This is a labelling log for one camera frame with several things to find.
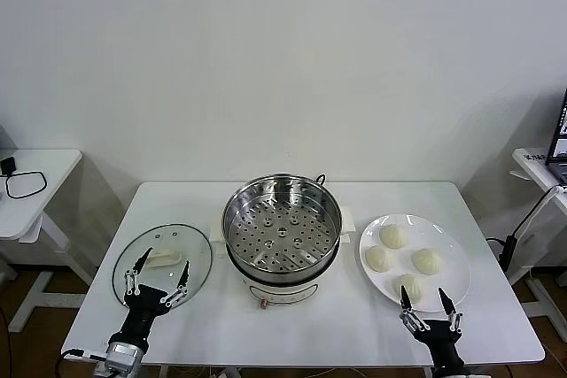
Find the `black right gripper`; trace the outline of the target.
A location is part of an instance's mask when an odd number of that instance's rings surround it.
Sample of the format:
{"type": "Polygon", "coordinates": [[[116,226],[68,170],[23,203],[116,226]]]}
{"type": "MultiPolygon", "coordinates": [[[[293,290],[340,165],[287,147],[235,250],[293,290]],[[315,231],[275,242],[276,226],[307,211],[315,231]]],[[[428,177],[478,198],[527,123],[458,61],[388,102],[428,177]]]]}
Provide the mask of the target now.
{"type": "Polygon", "coordinates": [[[461,337],[462,313],[456,310],[454,302],[442,288],[438,288],[438,291],[449,322],[448,331],[428,330],[428,325],[414,313],[404,285],[400,286],[400,319],[416,340],[428,347],[436,370],[462,369],[463,360],[455,348],[461,337]]]}

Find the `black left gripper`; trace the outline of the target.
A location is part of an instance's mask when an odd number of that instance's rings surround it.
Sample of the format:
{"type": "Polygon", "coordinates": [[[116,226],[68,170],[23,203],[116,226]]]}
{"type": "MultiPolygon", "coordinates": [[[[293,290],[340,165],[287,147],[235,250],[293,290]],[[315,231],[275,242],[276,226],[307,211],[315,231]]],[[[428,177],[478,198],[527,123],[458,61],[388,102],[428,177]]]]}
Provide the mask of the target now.
{"type": "Polygon", "coordinates": [[[167,305],[178,305],[188,296],[189,261],[185,262],[176,289],[169,294],[161,289],[155,289],[144,284],[139,285],[139,275],[150,252],[151,248],[148,248],[134,265],[125,271],[125,302],[128,307],[128,315],[120,331],[112,335],[113,343],[148,346],[147,339],[154,320],[169,313],[171,308],[167,305]]]}

